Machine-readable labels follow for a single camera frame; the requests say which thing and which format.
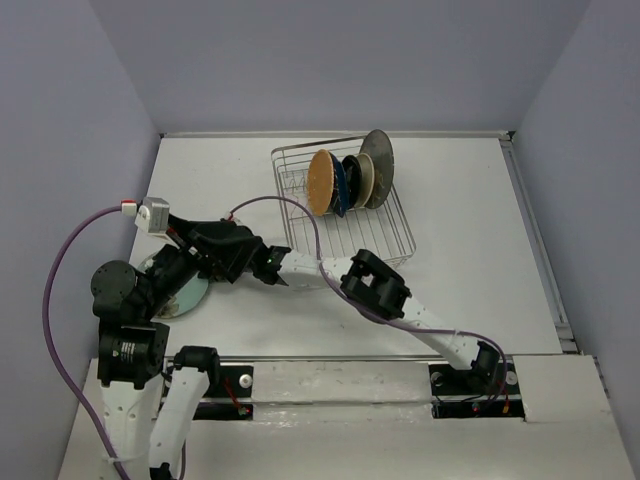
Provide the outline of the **mint green flower plate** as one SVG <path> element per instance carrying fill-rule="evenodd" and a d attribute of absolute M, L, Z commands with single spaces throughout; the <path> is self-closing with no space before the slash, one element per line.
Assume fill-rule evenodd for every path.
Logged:
<path fill-rule="evenodd" d="M 153 266 L 154 257 L 158 254 L 147 256 L 137 270 L 145 277 L 149 277 L 147 270 Z M 165 305 L 153 305 L 151 300 L 150 312 L 158 320 L 173 320 L 195 309 L 204 299 L 209 289 L 209 281 L 200 276 L 198 272 L 184 287 L 172 296 Z"/>

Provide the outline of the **orange woven round plate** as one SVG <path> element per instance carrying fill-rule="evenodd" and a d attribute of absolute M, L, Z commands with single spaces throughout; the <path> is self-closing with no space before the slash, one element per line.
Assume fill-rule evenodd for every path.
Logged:
<path fill-rule="evenodd" d="M 307 173 L 307 198 L 314 215 L 321 216 L 327 212 L 333 192 L 333 157 L 328 150 L 321 149 L 313 155 Z"/>

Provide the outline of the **dark blue glazed plate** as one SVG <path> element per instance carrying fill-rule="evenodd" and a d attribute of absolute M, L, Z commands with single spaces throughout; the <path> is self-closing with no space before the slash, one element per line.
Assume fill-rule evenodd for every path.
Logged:
<path fill-rule="evenodd" d="M 332 156 L 334 190 L 331 200 L 331 210 L 338 217 L 342 218 L 350 208 L 350 192 L 348 180 L 342 163 Z"/>

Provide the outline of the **glossy black plate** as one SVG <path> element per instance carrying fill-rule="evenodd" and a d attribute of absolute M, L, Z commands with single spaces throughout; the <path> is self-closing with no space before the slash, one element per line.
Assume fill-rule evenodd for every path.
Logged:
<path fill-rule="evenodd" d="M 362 188 L 362 168 L 354 155 L 347 155 L 342 161 L 342 166 L 347 182 L 349 207 L 356 209 L 359 207 L 359 196 Z"/>

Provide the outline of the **cream plate with black patch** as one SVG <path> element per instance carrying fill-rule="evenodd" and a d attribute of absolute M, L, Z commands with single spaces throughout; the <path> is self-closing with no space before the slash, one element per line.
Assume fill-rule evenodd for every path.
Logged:
<path fill-rule="evenodd" d="M 360 167 L 360 189 L 354 207 L 362 208 L 369 201 L 375 186 L 375 167 L 371 157 L 364 152 L 356 156 Z"/>

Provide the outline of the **grey reindeer pattern plate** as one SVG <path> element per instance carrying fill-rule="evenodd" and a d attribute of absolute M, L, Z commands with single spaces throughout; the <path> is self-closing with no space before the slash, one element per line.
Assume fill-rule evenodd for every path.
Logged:
<path fill-rule="evenodd" d="M 360 153 L 367 154 L 374 167 L 374 187 L 365 206 L 377 209 L 384 204 L 393 187 L 395 161 L 389 136 L 380 129 L 370 131 L 362 142 Z"/>

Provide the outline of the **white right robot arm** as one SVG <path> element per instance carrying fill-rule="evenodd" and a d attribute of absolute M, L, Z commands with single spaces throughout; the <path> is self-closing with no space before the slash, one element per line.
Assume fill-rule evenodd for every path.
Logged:
<path fill-rule="evenodd" d="M 215 279 L 235 282 L 250 273 L 266 285 L 327 286 L 374 323 L 410 333 L 460 372 L 462 384 L 482 392 L 504 382 L 504 355 L 490 339 L 446 326 L 412 294 L 405 279 L 372 251 L 320 258 L 268 246 L 232 220 L 192 222 L 186 238 Z"/>

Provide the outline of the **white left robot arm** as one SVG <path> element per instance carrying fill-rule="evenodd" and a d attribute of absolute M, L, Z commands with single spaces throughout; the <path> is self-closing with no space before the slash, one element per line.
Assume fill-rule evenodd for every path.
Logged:
<path fill-rule="evenodd" d="M 213 347 L 182 347 L 172 373 L 163 374 L 169 327 L 155 319 L 210 265 L 193 240 L 197 226 L 171 216 L 161 230 L 171 242 L 146 270 L 110 261 L 92 277 L 107 479 L 175 478 L 185 465 L 186 437 L 200 399 L 220 386 L 220 358 Z"/>

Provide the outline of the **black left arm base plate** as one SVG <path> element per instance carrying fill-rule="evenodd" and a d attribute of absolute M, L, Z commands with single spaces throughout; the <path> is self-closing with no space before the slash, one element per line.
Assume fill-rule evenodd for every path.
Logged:
<path fill-rule="evenodd" d="M 195 367 L 212 379 L 198 402 L 193 420 L 250 421 L 253 419 L 253 373 L 248 364 L 219 364 L 216 360 L 179 363 Z"/>

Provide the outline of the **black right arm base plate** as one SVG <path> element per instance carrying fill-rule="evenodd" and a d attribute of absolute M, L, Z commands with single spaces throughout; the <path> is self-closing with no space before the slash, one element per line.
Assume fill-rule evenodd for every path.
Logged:
<path fill-rule="evenodd" d="M 432 414 L 435 419 L 525 418 L 518 376 L 513 362 L 508 363 L 504 391 L 489 405 L 497 387 L 471 386 L 465 371 L 445 363 L 429 365 Z"/>

